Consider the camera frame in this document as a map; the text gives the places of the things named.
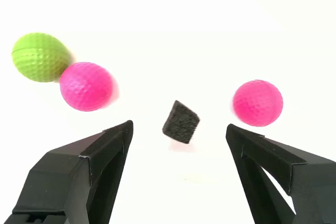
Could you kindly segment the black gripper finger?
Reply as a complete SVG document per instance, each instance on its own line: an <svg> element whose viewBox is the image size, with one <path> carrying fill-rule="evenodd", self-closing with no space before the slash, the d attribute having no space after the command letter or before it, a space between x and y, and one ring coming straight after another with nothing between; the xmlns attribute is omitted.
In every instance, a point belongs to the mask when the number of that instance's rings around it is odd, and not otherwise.
<svg viewBox="0 0 336 224"><path fill-rule="evenodd" d="M47 152L6 223L109 223L132 137L128 120Z"/></svg>
<svg viewBox="0 0 336 224"><path fill-rule="evenodd" d="M335 162L233 124L226 130L255 223L335 223Z"/></svg>

